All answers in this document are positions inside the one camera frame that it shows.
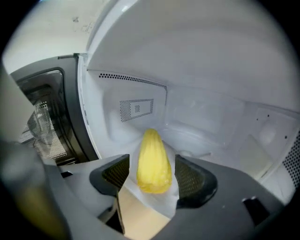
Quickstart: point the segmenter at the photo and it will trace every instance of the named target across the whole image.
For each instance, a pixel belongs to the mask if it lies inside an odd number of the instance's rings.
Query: perforated metal mesh
[[[165,89],[165,92],[166,92],[166,94],[165,94],[165,105],[167,104],[168,89],[167,89],[167,86],[162,85],[160,83],[150,81],[150,80],[147,80],[147,79],[138,78],[138,77],[135,77],[135,76],[119,74],[119,73],[116,74],[116,73],[113,73],[113,72],[100,73],[99,77],[100,78],[123,79],[123,80],[134,81],[134,82],[138,82],[138,83],[146,83],[146,84],[151,84],[151,85],[162,87],[162,88]]]
[[[60,158],[67,153],[54,130],[47,102],[35,104],[35,111],[28,120],[19,142],[27,144],[45,158]]]
[[[178,160],[175,161],[175,176],[179,187],[179,198],[199,192],[204,184],[201,174]]]
[[[297,138],[283,161],[283,164],[289,172],[295,188],[297,189],[300,184],[300,132]]]
[[[137,115],[137,116],[132,116],[130,103],[138,103],[138,102],[146,102],[146,101],[150,101],[149,112],[145,112],[145,113]],[[154,102],[153,98],[152,99],[137,99],[137,100],[120,101],[121,121],[125,122],[125,121],[128,121],[128,120],[132,120],[132,119],[135,119],[135,118],[139,118],[139,117],[151,114],[153,112],[153,102]],[[138,113],[139,111],[140,111],[140,106],[136,105],[135,106],[135,112]]]
[[[123,186],[129,175],[129,158],[119,161],[102,172],[103,178],[115,185],[118,190]]]

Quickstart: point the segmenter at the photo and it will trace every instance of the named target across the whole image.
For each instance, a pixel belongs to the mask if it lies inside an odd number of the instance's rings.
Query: beige surface
[[[119,192],[125,236],[133,240],[149,240],[169,221],[167,217],[144,206],[125,187]]]

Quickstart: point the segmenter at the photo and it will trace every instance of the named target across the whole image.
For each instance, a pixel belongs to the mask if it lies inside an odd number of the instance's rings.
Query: vent grille
[[[138,103],[138,102],[147,102],[150,101],[150,108],[148,112],[136,115],[136,116],[132,116],[132,112],[131,112],[131,103]],[[127,100],[127,101],[120,101],[120,113],[121,113],[121,121],[122,122],[126,122],[128,120],[132,120],[135,118],[139,118],[148,114],[151,114],[153,112],[153,102],[154,99],[138,99],[138,100]],[[135,105],[135,113],[139,113],[140,112],[140,106],[139,105]]]
[[[35,111],[29,118],[19,142],[34,148],[45,158],[57,159],[67,155],[54,130],[47,102],[35,104]]]
[[[150,80],[146,80],[146,79],[142,79],[142,78],[138,78],[135,76],[130,76],[130,75],[125,75],[125,74],[116,74],[116,73],[100,73],[99,78],[113,78],[113,79],[122,79],[122,80],[128,80],[128,81],[134,81],[134,82],[138,82],[138,83],[146,83],[146,84],[151,84],[151,85],[155,85],[158,87],[162,87],[165,89],[165,105],[167,104],[167,97],[168,97],[168,89],[167,86],[162,85],[160,83],[157,82],[153,82]]]
[[[294,186],[297,189],[300,184],[300,132],[298,133],[290,152],[285,157],[283,165],[289,172]]]

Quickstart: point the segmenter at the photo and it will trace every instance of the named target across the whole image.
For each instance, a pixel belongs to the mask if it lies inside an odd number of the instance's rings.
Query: blurred yellow object
[[[144,133],[136,178],[145,193],[164,193],[171,186],[171,165],[163,141],[155,129],[149,128]]]

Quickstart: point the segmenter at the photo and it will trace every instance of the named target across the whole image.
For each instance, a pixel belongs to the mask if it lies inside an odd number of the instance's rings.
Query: corn
[[[164,193],[172,183],[171,165],[163,141],[152,128],[144,133],[136,178],[145,193]]]

